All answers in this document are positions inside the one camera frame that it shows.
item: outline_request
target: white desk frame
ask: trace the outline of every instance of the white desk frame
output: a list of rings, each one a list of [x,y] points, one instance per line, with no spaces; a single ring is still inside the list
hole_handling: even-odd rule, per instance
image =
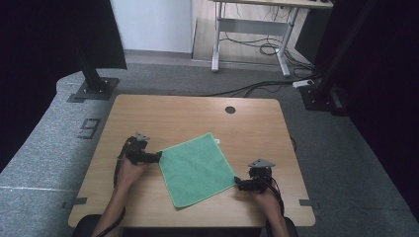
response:
[[[217,2],[218,9],[216,11],[216,32],[215,32],[215,44],[212,49],[212,66],[211,71],[218,71],[219,62],[219,33],[230,32],[230,33],[242,33],[242,34],[255,34],[255,35],[269,35],[283,37],[283,43],[281,48],[276,49],[277,58],[280,62],[281,69],[285,77],[290,77],[290,71],[287,66],[287,61],[284,57],[287,44],[290,40],[293,26],[295,23],[296,15],[300,7],[307,8],[331,8],[333,5],[329,3],[320,3],[320,1],[312,2],[313,5],[308,4],[310,1],[228,1],[228,0],[213,0]],[[276,22],[264,22],[264,21],[250,21],[241,19],[228,19],[222,18],[222,4],[226,3],[246,3],[246,4],[263,4],[273,6],[289,6],[292,7],[291,15],[287,23],[276,23]]]

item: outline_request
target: gray floor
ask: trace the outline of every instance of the gray floor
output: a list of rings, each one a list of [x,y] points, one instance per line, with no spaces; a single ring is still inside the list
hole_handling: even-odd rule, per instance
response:
[[[71,203],[116,95],[198,96],[284,80],[277,67],[221,64],[214,74],[208,62],[182,54],[143,55],[127,54],[128,71],[99,70],[121,79],[110,101],[67,103],[81,73],[57,83],[50,108],[0,175],[0,236],[71,235]],[[251,97],[278,99],[296,141],[316,216],[314,226],[297,229],[299,236],[418,236],[418,222],[349,118],[307,111],[293,87],[256,90]],[[85,119],[100,119],[92,139],[78,138]]]

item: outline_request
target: circular hole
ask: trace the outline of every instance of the circular hole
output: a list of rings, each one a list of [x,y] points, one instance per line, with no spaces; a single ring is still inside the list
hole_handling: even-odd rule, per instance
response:
[[[228,113],[228,114],[234,114],[235,113],[235,108],[234,107],[226,107],[225,108],[225,111]]]

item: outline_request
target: green cloth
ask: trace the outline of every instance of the green cloth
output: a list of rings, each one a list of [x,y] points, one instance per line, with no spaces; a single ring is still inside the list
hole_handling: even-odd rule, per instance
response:
[[[211,133],[166,148],[160,169],[176,207],[185,207],[235,185],[234,172]]]

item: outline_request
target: standing desk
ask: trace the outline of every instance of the standing desk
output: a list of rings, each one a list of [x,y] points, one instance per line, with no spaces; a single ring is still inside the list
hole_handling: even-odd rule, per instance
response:
[[[234,107],[235,113],[226,112]],[[110,112],[68,223],[76,226],[88,214],[101,214],[112,191],[117,157],[136,132],[151,139],[147,152],[211,132],[236,176],[249,179],[248,163],[263,158],[276,163],[285,214],[296,226],[315,222],[293,152],[280,104],[272,99],[119,95]],[[265,218],[246,193],[232,187],[186,208],[176,209],[158,164],[135,184],[126,204],[123,227],[261,227]]]
[[[290,77],[290,71],[284,57],[287,44],[290,40],[295,23],[296,15],[299,8],[317,8],[330,9],[333,4],[330,0],[327,3],[322,3],[320,0],[212,0],[217,2],[218,8],[216,11],[216,26],[215,26],[215,44],[212,49],[212,66],[211,71],[218,71],[219,62],[219,33],[243,33],[255,35],[269,35],[283,37],[281,48],[276,49],[277,58],[280,62],[281,69],[285,77]],[[291,15],[287,23],[265,22],[265,21],[250,21],[241,19],[228,19],[222,17],[222,4],[239,3],[239,4],[253,4],[253,5],[268,5],[268,6],[283,6],[291,7]]]

